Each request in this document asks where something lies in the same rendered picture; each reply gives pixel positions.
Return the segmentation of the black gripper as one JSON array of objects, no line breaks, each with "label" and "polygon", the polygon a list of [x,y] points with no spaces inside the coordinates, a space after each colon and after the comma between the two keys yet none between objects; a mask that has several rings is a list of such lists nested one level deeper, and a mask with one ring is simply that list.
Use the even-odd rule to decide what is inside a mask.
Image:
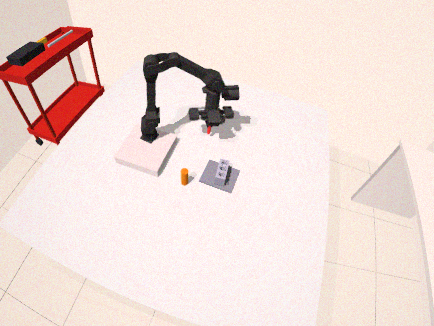
[{"label": "black gripper", "polygon": [[[220,102],[219,102],[220,103]],[[190,121],[197,121],[199,120],[199,115],[201,117],[201,121],[205,121],[207,127],[207,117],[205,117],[206,114],[206,110],[209,107],[212,107],[212,109],[216,110],[217,108],[220,107],[220,105],[218,104],[209,104],[206,102],[205,100],[205,105],[204,105],[204,110],[199,110],[198,111],[198,107],[193,107],[193,108],[189,108],[189,116],[190,116]],[[225,114],[226,119],[233,119],[234,118],[234,111],[231,105],[227,105],[227,106],[222,106],[222,110],[220,110],[220,113],[223,115]]]}]

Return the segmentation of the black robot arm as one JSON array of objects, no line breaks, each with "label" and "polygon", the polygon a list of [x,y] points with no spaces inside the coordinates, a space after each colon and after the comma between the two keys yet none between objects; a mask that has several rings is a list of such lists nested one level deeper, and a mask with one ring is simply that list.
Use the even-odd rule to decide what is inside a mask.
[{"label": "black robot arm", "polygon": [[[162,62],[159,64],[159,62]],[[206,86],[202,87],[205,100],[209,104],[218,104],[220,96],[224,101],[239,100],[239,86],[225,85],[221,73],[211,68],[203,68],[188,58],[179,55],[177,52],[149,54],[144,58],[143,75],[146,80],[147,88],[147,107],[145,115],[141,118],[141,140],[152,144],[159,136],[156,127],[160,123],[160,107],[156,107],[156,80],[158,74],[170,68],[179,68],[182,71],[201,79]],[[209,126],[219,126],[225,123],[226,116],[220,113],[220,108],[216,110],[209,107],[206,110],[207,124]]]}]

